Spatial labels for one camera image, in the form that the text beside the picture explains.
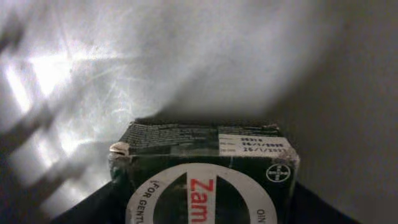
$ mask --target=bayer logo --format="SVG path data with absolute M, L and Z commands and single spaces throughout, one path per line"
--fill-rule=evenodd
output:
M 283 164 L 274 164 L 267 169 L 266 176 L 272 182 L 283 182 L 290 177 L 290 169 Z

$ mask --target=metal surface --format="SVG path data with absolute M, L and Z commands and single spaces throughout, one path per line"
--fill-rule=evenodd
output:
M 77 204 L 128 122 L 164 112 L 275 120 L 307 187 L 391 223 L 394 2 L 0 1 L 2 215 Z

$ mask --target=dark green cardboard box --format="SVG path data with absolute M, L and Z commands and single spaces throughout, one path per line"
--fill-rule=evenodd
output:
M 126 223 L 287 223 L 299 157 L 275 125 L 136 121 L 110 151 Z

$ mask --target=circular logo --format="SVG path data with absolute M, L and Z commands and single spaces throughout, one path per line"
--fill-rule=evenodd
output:
M 223 193 L 223 188 L 217 189 L 218 179 L 232 185 L 246 204 L 250 224 L 259 220 L 268 224 L 277 223 L 277 214 L 272 199 L 255 180 L 246 174 L 227 167 L 214 164 L 190 163 L 181 164 L 159 172 L 145 181 L 131 196 L 126 209 L 126 223 L 154 224 L 154 213 L 163 192 L 177 179 L 186 177 L 183 186 L 184 201 L 180 205 L 186 206 L 187 223 L 215 223 L 216 207 L 220 206 L 220 199 L 216 200 L 217 192 Z
M 272 182 L 283 182 L 290 177 L 290 169 L 287 165 L 274 164 L 267 169 L 266 175 Z

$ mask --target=scratched metal surface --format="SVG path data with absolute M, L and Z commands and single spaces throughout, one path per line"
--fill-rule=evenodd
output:
M 164 112 L 277 121 L 300 181 L 363 223 L 392 223 L 394 6 L 0 1 L 1 215 L 71 208 L 109 181 L 128 122 Z

